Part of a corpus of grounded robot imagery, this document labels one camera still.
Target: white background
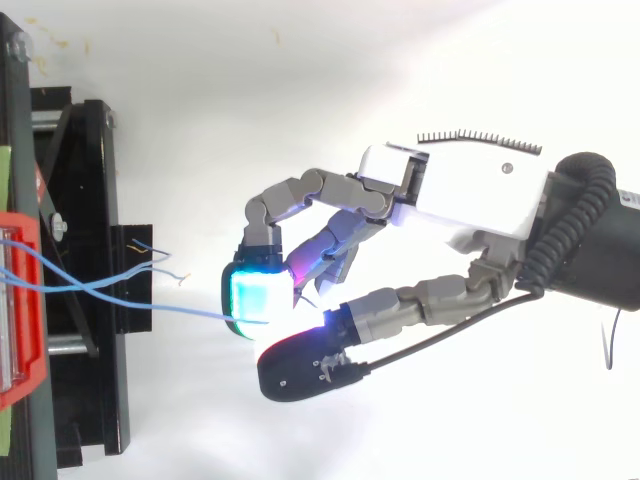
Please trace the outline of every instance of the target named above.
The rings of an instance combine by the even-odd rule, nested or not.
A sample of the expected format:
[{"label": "white background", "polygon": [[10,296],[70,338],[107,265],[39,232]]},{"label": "white background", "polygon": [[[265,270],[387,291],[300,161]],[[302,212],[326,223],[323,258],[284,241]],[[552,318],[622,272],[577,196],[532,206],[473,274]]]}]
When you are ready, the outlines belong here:
[{"label": "white background", "polygon": [[[154,299],[219,311],[247,199],[312,166],[355,171],[375,142],[486,129],[543,144],[552,162],[604,154],[619,186],[640,192],[636,4],[3,0],[0,10],[34,38],[33,85],[71,85],[76,101],[118,112],[120,220],[153,223],[170,267],[192,274],[180,288],[155,278]],[[328,213],[286,223],[285,249]],[[324,307],[462,273],[469,260],[429,231],[387,229]],[[131,446],[114,458],[85,449],[85,466],[60,476],[640,477],[640,327],[623,314],[608,372],[600,325],[608,332],[613,314],[550,294],[357,385],[276,404],[259,392],[249,342],[159,312],[152,334],[127,338]]]}]

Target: gray robotic arm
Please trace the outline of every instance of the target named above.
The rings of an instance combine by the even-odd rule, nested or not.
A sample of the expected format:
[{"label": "gray robotic arm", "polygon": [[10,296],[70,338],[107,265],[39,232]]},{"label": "gray robotic arm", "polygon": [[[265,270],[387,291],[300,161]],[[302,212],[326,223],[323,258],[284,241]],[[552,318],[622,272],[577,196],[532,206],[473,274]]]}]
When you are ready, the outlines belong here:
[{"label": "gray robotic arm", "polygon": [[[296,299],[312,280],[316,288],[343,282],[358,245],[388,223],[444,229],[452,248],[480,252],[466,277],[374,291],[325,312],[323,327],[271,346],[258,361],[265,396],[300,400],[354,383],[490,315],[542,297],[552,280],[571,268],[568,259],[580,257],[581,242],[608,210],[615,172],[603,157],[579,154],[563,161],[566,172],[549,174],[540,153],[531,144],[464,130],[421,136],[417,145],[370,147],[357,175],[312,169],[253,198],[246,208],[244,252],[281,252],[277,223],[314,200],[340,209],[284,262]],[[571,198],[561,208],[558,191],[565,188]],[[640,211],[633,213],[640,235]],[[634,257],[636,265],[639,260]],[[530,293],[503,302],[516,278],[516,286]],[[572,294],[589,298],[584,289]],[[612,296],[602,303],[622,300]],[[351,363],[345,354],[348,346],[389,338],[418,323],[451,328],[373,364]]]}]

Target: robotic hand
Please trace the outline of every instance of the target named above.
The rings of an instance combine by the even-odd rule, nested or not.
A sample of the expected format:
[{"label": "robotic hand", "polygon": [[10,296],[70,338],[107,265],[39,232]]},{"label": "robotic hand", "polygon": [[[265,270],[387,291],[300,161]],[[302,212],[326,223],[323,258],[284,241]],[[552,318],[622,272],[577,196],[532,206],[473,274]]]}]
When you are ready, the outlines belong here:
[{"label": "robotic hand", "polygon": [[[452,248],[480,252],[466,278],[377,290],[325,312],[324,326],[272,345],[258,360],[263,394],[295,401],[357,382],[484,318],[539,299],[545,289],[638,310],[640,196],[617,192],[615,171],[600,155],[572,155],[549,173],[540,153],[535,145],[466,130],[420,135],[413,146],[369,147],[356,175],[312,169],[251,199],[244,239],[222,281],[225,314],[235,318],[252,315],[234,307],[243,295],[233,286],[236,273],[284,274],[297,301],[312,280],[316,288],[343,282],[358,245],[388,223],[444,227]],[[283,261],[277,223],[314,200],[340,210]],[[500,303],[514,283],[529,293]],[[346,347],[418,323],[452,327],[371,364],[352,363],[345,354]]]}]

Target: coiled cable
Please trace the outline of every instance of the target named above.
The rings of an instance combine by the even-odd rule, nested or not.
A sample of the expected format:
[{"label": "coiled cable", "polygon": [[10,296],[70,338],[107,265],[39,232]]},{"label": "coiled cable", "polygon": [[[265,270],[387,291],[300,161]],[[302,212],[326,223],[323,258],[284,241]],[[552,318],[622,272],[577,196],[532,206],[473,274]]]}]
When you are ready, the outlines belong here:
[{"label": "coiled cable", "polygon": [[544,296],[558,269],[578,247],[589,229],[606,211],[616,191],[616,171],[596,153],[576,153],[562,160],[556,172],[583,182],[585,189],[576,205],[538,240],[527,254],[518,274],[516,289]]}]

